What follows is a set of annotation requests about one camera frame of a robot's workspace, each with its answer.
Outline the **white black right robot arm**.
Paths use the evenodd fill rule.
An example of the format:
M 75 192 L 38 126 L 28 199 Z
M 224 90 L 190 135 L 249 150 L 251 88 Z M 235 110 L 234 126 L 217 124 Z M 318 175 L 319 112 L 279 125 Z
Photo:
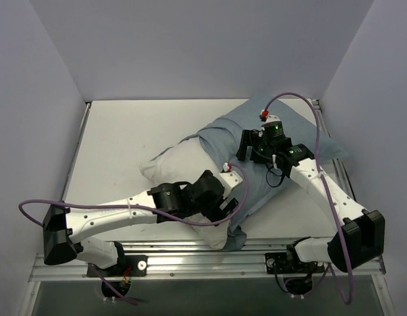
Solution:
M 239 161 L 278 169 L 299 185 L 326 215 L 332 216 L 332 238 L 306 237 L 287 246 L 286 266 L 301 271 L 308 263 L 331 263 L 347 273 L 383 254 L 385 218 L 354 201 L 321 167 L 304 144 L 292 144 L 281 121 L 261 130 L 243 130 L 236 152 Z

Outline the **white pillow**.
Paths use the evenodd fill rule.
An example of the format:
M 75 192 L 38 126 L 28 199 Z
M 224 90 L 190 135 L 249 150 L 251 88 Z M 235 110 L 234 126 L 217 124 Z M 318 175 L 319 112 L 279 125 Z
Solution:
M 184 140 L 166 149 L 151 161 L 142 163 L 139 170 L 142 176 L 155 185 L 179 181 L 194 183 L 206 170 L 211 171 L 215 176 L 219 174 L 219 169 L 204 151 L 198 138 Z M 192 228 L 209 247 L 221 250 L 227 243 L 228 227 L 229 222 L 218 226 L 193 226 Z

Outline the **blue pillowcase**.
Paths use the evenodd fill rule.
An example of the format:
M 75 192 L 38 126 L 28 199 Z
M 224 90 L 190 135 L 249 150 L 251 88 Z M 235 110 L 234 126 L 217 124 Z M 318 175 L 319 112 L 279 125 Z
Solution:
M 240 228 L 242 222 L 291 183 L 289 179 L 283 180 L 279 172 L 273 174 L 268 170 L 272 159 L 266 141 L 254 138 L 246 144 L 245 160 L 239 161 L 236 157 L 243 130 L 261 128 L 259 114 L 265 107 L 282 121 L 285 136 L 291 139 L 292 144 L 303 144 L 312 153 L 318 153 L 321 162 L 347 157 L 346 150 L 336 140 L 324 132 L 318 132 L 314 124 L 288 105 L 274 100 L 270 95 L 259 95 L 139 167 L 141 174 L 155 185 L 193 183 L 205 170 L 217 176 L 227 162 L 237 164 L 244 170 L 249 186 L 240 185 L 231 197 L 245 203 L 230 221 L 208 226 L 208 219 L 203 215 L 190 217 L 191 221 L 198 223 L 195 231 L 213 249 L 239 250 L 246 241 L 246 234 Z

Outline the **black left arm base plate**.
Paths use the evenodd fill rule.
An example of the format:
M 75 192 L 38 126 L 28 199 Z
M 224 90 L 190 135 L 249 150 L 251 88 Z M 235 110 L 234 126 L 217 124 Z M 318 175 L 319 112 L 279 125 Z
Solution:
M 146 255 L 93 255 L 86 260 L 95 265 L 104 277 L 144 277 L 147 274 L 148 257 Z

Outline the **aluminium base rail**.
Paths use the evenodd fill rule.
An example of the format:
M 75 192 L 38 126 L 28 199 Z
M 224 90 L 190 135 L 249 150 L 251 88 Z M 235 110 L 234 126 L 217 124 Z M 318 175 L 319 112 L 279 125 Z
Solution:
M 248 240 L 240 251 L 215 251 L 201 240 L 122 242 L 125 254 L 148 257 L 145 280 L 265 278 L 266 253 L 282 253 L 285 239 Z M 384 275 L 382 257 L 356 268 L 355 276 Z M 29 281 L 94 280 L 87 277 L 87 263 L 71 261 L 48 266 L 37 254 Z

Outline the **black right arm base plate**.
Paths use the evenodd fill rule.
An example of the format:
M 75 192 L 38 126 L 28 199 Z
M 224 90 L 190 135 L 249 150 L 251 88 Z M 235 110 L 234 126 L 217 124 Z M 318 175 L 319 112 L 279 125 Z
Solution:
M 286 252 L 269 252 L 264 254 L 267 274 L 274 275 L 308 275 L 310 273 L 323 273 L 324 266 L 317 263 L 294 262 L 289 259 Z

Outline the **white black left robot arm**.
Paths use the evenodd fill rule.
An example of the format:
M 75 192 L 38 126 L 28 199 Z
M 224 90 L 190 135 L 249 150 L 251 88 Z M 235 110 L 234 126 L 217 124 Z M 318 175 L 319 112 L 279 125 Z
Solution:
M 74 259 L 92 263 L 111 276 L 126 267 L 122 246 L 97 238 L 98 234 L 137 224 L 178 221 L 198 226 L 192 216 L 201 214 L 217 226 L 237 208 L 230 194 L 243 179 L 235 171 L 215 176 L 206 170 L 194 183 L 164 183 L 136 196 L 102 205 L 51 203 L 43 220 L 43 254 L 46 265 Z

